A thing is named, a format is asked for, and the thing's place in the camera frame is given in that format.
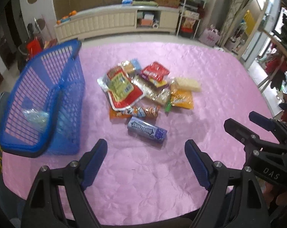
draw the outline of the snack package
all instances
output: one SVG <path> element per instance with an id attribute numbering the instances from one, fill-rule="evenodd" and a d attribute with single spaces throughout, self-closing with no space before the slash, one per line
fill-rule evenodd
<path id="1" fill-rule="evenodd" d="M 128 75 L 138 74 L 142 70 L 140 63 L 137 59 L 121 62 L 118 64 L 118 66 L 122 67 L 124 72 L 126 72 Z"/>
<path id="2" fill-rule="evenodd" d="M 144 97 L 141 88 L 129 80 L 121 66 L 110 69 L 97 82 L 107 92 L 114 111 L 124 111 Z"/>
<path id="3" fill-rule="evenodd" d="M 164 108 L 164 112 L 169 113 L 171 111 L 171 108 L 172 108 L 171 102 L 167 102 L 167 104 Z"/>
<path id="4" fill-rule="evenodd" d="M 172 81 L 172 84 L 175 84 L 178 89 L 188 90 L 193 92 L 201 92 L 202 88 L 198 81 L 183 77 L 176 77 Z"/>
<path id="5" fill-rule="evenodd" d="M 26 117 L 27 121 L 30 122 L 39 132 L 43 133 L 45 131 L 50 117 L 49 113 L 35 109 L 23 110 L 22 113 Z"/>
<path id="6" fill-rule="evenodd" d="M 159 143 L 162 143 L 167 136 L 167 131 L 165 129 L 153 126 L 137 117 L 131 118 L 128 123 L 128 130 Z"/>
<path id="7" fill-rule="evenodd" d="M 186 109 L 193 109 L 193 97 L 192 92 L 182 89 L 174 89 L 171 93 L 171 105 L 182 107 Z"/>
<path id="8" fill-rule="evenodd" d="M 165 88 L 169 85 L 169 83 L 165 80 L 156 81 L 153 78 L 149 77 L 149 82 L 151 82 L 156 88 Z"/>
<path id="9" fill-rule="evenodd" d="M 145 67 L 141 75 L 144 79 L 147 81 L 149 80 L 149 77 L 156 81 L 162 81 L 166 75 L 168 75 L 170 71 L 166 69 L 164 66 L 162 66 L 158 62 L 153 62 L 151 65 Z"/>
<path id="10" fill-rule="evenodd" d="M 144 92 L 147 98 L 157 102 L 160 105 L 166 105 L 170 99 L 171 90 L 169 88 L 156 90 L 152 83 L 144 80 L 138 75 L 132 79 L 132 83 L 138 86 Z"/>
<path id="11" fill-rule="evenodd" d="M 132 106 L 129 109 L 126 109 L 121 112 L 116 112 L 112 108 L 110 108 L 110 119 L 113 118 L 128 118 L 132 116 L 140 117 L 140 118 L 151 118 L 156 119 L 158 116 L 160 106 L 157 107 L 140 107 L 140 106 Z"/>

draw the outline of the snack pile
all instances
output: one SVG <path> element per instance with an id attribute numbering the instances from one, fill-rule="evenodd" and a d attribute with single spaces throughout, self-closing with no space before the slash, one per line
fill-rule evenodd
<path id="1" fill-rule="evenodd" d="M 131 118 L 127 128 L 141 136 L 162 143 L 167 130 L 144 120 L 156 120 L 160 107 L 166 113 L 173 107 L 193 109 L 192 92 L 200 92 L 200 84 L 193 79 L 176 77 L 169 79 L 170 71 L 158 62 L 142 68 L 137 59 L 124 61 L 111 68 L 97 82 L 106 93 L 110 119 Z M 155 105 L 138 104 L 142 98 Z"/>

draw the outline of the blue gripper pad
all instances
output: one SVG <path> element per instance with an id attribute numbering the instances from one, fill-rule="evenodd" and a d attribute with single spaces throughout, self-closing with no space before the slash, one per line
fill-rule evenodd
<path id="1" fill-rule="evenodd" d="M 79 178 L 83 191 L 91 186 L 108 152 L 108 144 L 99 139 L 90 152 L 86 152 L 79 160 Z"/>
<path id="2" fill-rule="evenodd" d="M 251 122 L 254 122 L 256 125 L 262 127 L 263 129 L 267 131 L 274 131 L 275 130 L 275 124 L 272 120 L 268 119 L 267 117 L 264 117 L 263 115 L 257 113 L 257 112 L 250 112 L 249 113 L 249 120 Z"/>
<path id="3" fill-rule="evenodd" d="M 213 175 L 213 161 L 208 154 L 200 151 L 193 140 L 187 140 L 184 145 L 186 157 L 195 173 L 200 186 L 209 190 L 211 186 L 210 176 Z"/>

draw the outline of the floor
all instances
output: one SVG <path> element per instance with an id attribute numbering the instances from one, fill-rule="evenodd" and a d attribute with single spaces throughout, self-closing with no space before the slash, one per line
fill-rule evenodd
<path id="1" fill-rule="evenodd" d="M 141 33 L 141 34 L 122 34 L 122 35 L 115 35 L 109 37 L 97 37 L 94 39 L 85 40 L 82 43 L 82 47 L 92 47 L 110 43 L 121 43 L 121 42 L 169 42 L 169 43 L 178 43 L 178 44 L 190 44 L 190 45 L 197 45 L 208 48 L 208 46 L 198 42 L 197 40 L 190 40 L 182 37 L 176 37 L 174 35 L 169 35 L 165 33 L 159 34 L 148 34 L 148 33 Z M 257 62 L 253 62 L 251 67 L 248 69 L 249 75 L 252 77 L 254 82 L 259 84 L 265 77 L 266 73 L 261 68 L 261 66 Z M 10 70 L 7 70 L 4 75 L 4 81 L 0 85 L 0 93 L 3 91 L 10 92 L 18 79 L 18 68 L 17 64 L 15 63 Z M 263 93 L 265 100 L 272 112 L 272 115 L 275 116 L 278 114 L 281 109 L 278 107 L 278 99 L 276 97 L 277 92 L 270 87 L 267 87 Z"/>
<path id="2" fill-rule="evenodd" d="M 260 82 L 262 82 L 262 80 L 267 77 L 266 72 L 258 64 L 257 61 L 254 61 L 252 63 L 252 65 L 248 69 L 248 74 L 251 76 L 256 85 L 258 85 Z M 262 93 L 272 113 L 272 116 L 276 116 L 282 111 L 281 108 L 278 106 L 280 100 L 277 98 L 277 94 L 277 90 L 275 88 L 271 89 L 270 85 Z"/>

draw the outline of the pink bedspread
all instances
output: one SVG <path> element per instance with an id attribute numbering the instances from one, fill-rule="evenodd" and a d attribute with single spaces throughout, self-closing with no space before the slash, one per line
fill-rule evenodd
<path id="1" fill-rule="evenodd" d="M 168 130 L 162 146 L 130 136 L 126 120 L 109 120 L 109 104 L 97 78 L 132 58 L 138 58 L 142 66 L 159 61 L 171 71 L 170 76 L 194 78 L 202 84 L 203 91 L 193 94 L 194 110 L 174 109 L 166 116 L 161 109 L 156 125 Z M 81 150 L 75 156 L 42 155 L 36 159 L 3 153 L 5 184 L 22 198 L 27 198 L 42 165 L 64 167 L 104 138 L 108 153 L 93 185 L 85 191 L 100 223 L 132 225 L 169 219 L 198 209 L 206 196 L 185 156 L 186 140 L 193 139 L 213 160 L 237 169 L 242 168 L 245 153 L 242 144 L 224 131 L 226 119 L 233 118 L 262 139 L 276 142 L 270 132 L 249 121 L 253 110 L 266 117 L 271 113 L 246 70 L 228 53 L 146 42 L 83 47 L 80 59 L 86 81 Z M 62 203 L 71 218 L 64 194 Z"/>

